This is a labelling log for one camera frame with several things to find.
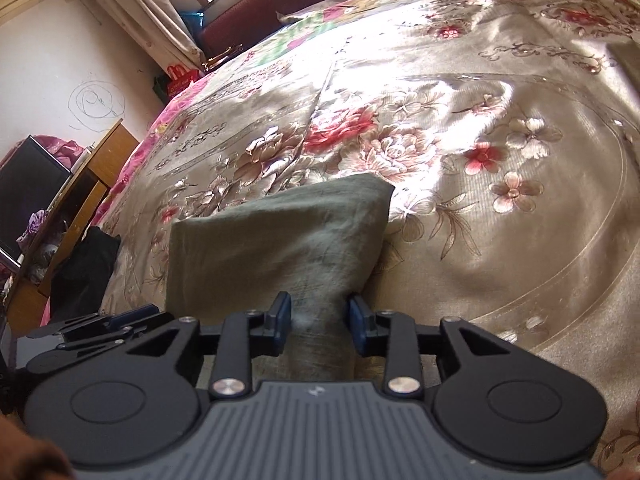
wooden cabinet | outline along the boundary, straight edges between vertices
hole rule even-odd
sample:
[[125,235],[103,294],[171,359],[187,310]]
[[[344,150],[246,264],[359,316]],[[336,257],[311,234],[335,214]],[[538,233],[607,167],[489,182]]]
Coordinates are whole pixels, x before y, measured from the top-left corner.
[[[56,266],[71,254],[82,238],[100,202],[116,183],[120,170],[137,145],[138,141],[122,122],[117,122],[51,204],[47,219],[24,255],[20,271],[5,300],[9,324],[16,335],[24,335],[40,324],[51,293],[51,279]],[[44,279],[40,285],[34,285],[27,279],[26,272],[35,251],[50,231],[62,221],[68,225],[66,233]]]

red bag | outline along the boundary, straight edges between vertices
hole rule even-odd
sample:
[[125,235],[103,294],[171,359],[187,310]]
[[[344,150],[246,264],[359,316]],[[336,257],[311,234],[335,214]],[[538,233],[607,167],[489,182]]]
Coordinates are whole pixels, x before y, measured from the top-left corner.
[[187,89],[191,83],[202,78],[200,70],[195,68],[193,70],[187,70],[183,65],[168,66],[166,71],[172,79],[166,86],[169,99],[173,99],[180,92]]

floral bedspread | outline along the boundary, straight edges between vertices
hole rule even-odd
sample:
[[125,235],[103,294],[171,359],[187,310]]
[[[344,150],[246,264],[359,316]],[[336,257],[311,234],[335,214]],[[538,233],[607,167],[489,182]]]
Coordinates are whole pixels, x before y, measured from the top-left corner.
[[639,9],[350,0],[285,28],[153,125],[100,212],[122,236],[105,311],[163,305],[172,221],[375,173],[396,192],[369,303],[587,378],[595,463],[640,468]]

metal screw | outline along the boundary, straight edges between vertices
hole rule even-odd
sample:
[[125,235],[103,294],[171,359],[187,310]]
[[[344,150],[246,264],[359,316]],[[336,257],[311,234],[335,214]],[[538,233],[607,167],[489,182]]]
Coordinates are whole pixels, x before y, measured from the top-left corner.
[[391,379],[387,386],[396,394],[412,394],[420,389],[420,383],[413,377],[396,377]]
[[220,395],[235,395],[244,390],[244,383],[239,379],[220,379],[213,383],[213,391]]

black screen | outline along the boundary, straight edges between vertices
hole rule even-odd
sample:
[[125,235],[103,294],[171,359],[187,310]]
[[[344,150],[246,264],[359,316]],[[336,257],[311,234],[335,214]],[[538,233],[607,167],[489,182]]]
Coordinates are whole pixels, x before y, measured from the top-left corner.
[[46,209],[71,172],[28,137],[0,168],[0,246],[14,260],[30,216]]

